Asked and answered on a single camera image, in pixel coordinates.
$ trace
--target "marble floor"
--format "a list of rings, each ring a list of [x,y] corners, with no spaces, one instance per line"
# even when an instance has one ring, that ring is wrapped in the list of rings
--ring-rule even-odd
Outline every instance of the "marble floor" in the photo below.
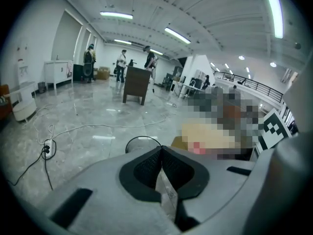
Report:
[[[170,97],[157,86],[153,94],[149,85],[144,106],[134,96],[128,96],[127,103],[123,104],[123,86],[113,78],[91,84],[65,84],[59,86],[56,93],[51,89],[37,95],[38,109],[47,109],[38,111],[28,123],[16,122],[11,114],[0,135],[1,167],[6,178],[16,182],[38,158],[43,147],[39,143],[50,138],[49,128],[53,127],[57,152],[47,161],[47,170],[54,188],[90,164],[125,154],[125,146],[133,137],[157,137],[161,144],[170,145],[173,138],[180,135],[179,106],[183,100]],[[170,99],[178,107],[155,95]],[[86,126],[59,134],[85,124],[103,126]],[[155,145],[153,141],[145,142]],[[44,161],[40,159],[33,165],[12,189],[37,206],[51,191]]]

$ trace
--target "round white stool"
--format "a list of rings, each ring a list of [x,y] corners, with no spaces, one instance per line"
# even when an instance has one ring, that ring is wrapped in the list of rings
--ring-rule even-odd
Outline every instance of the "round white stool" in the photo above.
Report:
[[[13,114],[16,121],[26,120],[31,116],[37,109],[35,99],[28,101],[22,101],[13,107]]]

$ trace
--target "railing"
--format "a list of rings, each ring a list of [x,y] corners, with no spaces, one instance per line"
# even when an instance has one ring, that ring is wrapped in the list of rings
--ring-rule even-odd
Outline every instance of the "railing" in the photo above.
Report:
[[[242,76],[237,76],[237,75],[231,75],[229,73],[225,73],[225,72],[214,72],[214,76],[216,78],[219,79],[223,79],[223,80],[228,80],[234,83],[237,82],[243,82],[244,86],[247,86],[251,89],[254,89],[258,92],[263,93],[264,95],[267,95],[269,97],[271,97],[272,99],[274,99],[277,102],[281,102],[282,100],[282,96],[283,94],[278,92],[277,90],[272,89],[271,87],[268,87],[264,84],[258,83],[256,81],[253,81],[251,79],[247,79],[245,77]]]

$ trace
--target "black shirt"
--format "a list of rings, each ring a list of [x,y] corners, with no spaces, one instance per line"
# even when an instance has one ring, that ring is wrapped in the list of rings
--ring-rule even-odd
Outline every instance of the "black shirt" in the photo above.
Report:
[[[151,61],[151,58],[154,58],[155,55],[152,51],[149,52],[148,54],[148,57],[147,57],[147,61],[146,61],[146,64],[145,64],[145,68],[152,68],[152,65],[150,65],[150,67],[147,67]]]

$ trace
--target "power strip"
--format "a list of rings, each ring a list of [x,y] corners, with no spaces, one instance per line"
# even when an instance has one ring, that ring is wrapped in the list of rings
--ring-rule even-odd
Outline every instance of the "power strip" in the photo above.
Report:
[[[52,155],[53,155],[53,151],[54,151],[54,142],[52,141],[52,139],[48,139],[46,142],[45,142],[45,145],[48,145],[49,146],[49,153],[46,153],[45,154],[45,157],[46,158],[50,158]]]

